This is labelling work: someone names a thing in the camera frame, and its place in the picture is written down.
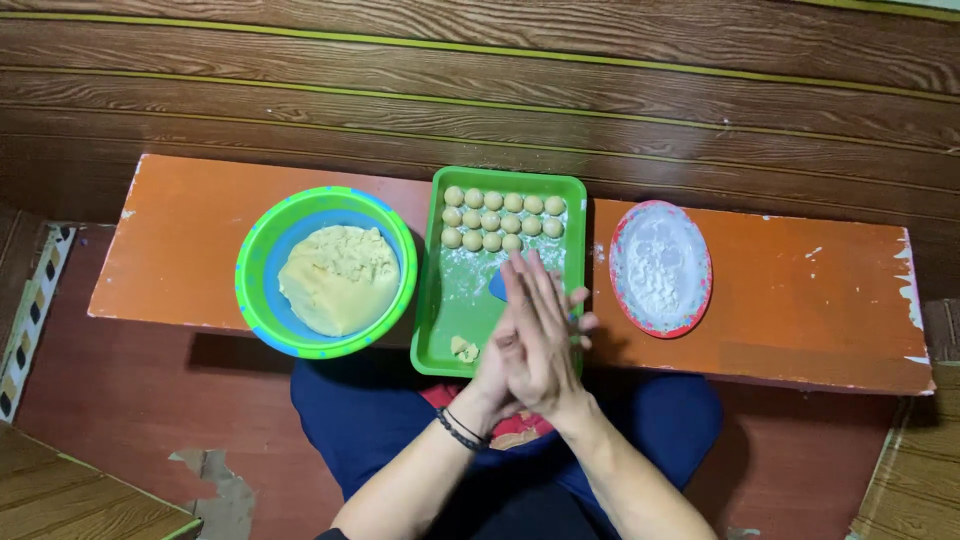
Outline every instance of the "orange bench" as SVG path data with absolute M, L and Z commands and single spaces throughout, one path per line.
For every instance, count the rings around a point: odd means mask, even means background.
M 347 185 L 391 205 L 423 236 L 430 184 L 392 178 L 144 155 L 89 314 L 198 331 L 249 329 L 233 291 L 238 246 L 277 201 Z M 613 297 L 613 227 L 633 203 L 592 199 L 588 283 L 604 323 L 591 362 L 840 391 L 928 394 L 934 385 L 906 229 L 689 209 L 713 260 L 701 324 L 661 340 Z M 381 341 L 408 346 L 412 308 Z

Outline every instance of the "person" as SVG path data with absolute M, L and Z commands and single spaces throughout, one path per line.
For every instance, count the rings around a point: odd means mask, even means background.
M 599 325 L 592 313 L 570 322 L 588 291 L 567 297 L 536 251 L 510 253 L 501 274 L 507 306 L 446 409 L 391 373 L 409 366 L 401 356 L 298 362 L 293 404 L 346 501 L 317 540 L 715 540 L 681 494 L 722 423 L 707 382 L 653 376 L 600 405 L 571 361 L 571 343 L 589 349 Z M 524 407 L 555 431 L 482 448 Z

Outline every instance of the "green tray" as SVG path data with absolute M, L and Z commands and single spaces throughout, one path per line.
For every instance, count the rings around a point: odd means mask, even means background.
M 531 238 L 521 234 L 523 250 L 540 250 L 547 270 L 564 273 L 567 292 L 584 284 L 584 264 L 587 237 L 587 190 L 572 176 L 491 171 L 467 167 L 444 167 L 433 175 L 433 193 L 430 196 L 430 218 L 427 222 L 423 264 L 420 268 L 420 297 L 417 301 L 417 326 L 410 346 L 410 360 L 417 371 L 426 375 L 473 377 L 480 361 L 467 364 L 450 353 L 450 338 L 463 337 L 481 349 L 487 343 L 493 326 L 506 306 L 494 297 L 488 285 L 507 253 L 500 250 L 472 253 L 463 247 L 456 250 L 440 243 L 444 229 L 441 214 L 444 211 L 444 192 L 452 185 L 464 191 L 471 187 L 483 192 L 499 191 L 520 195 L 538 195 L 546 199 L 559 195 L 566 201 L 566 212 L 559 217 L 564 222 L 564 235 L 550 238 L 540 234 Z M 508 213 L 500 209 L 500 215 Z M 520 219 L 528 215 L 519 214 Z M 577 307 L 576 314 L 583 314 Z M 578 371 L 582 359 L 575 358 Z

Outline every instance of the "bowl of dough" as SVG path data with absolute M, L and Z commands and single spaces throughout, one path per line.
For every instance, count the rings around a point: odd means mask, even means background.
M 350 187 L 314 187 L 267 210 L 237 256 L 237 304 L 257 337 L 301 358 L 349 355 L 383 336 L 417 283 L 400 216 Z

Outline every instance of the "tiled floor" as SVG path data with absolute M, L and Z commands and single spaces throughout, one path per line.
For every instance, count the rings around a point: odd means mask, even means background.
M 214 491 L 170 453 L 225 449 L 256 493 L 252 538 L 323 530 L 342 501 L 290 405 L 289 359 L 250 339 L 87 317 L 112 233 L 80 231 L 86 242 L 60 279 L 16 424 L 174 503 Z M 842 540 L 896 400 L 716 386 L 726 426 L 687 489 L 691 500 L 721 531 Z

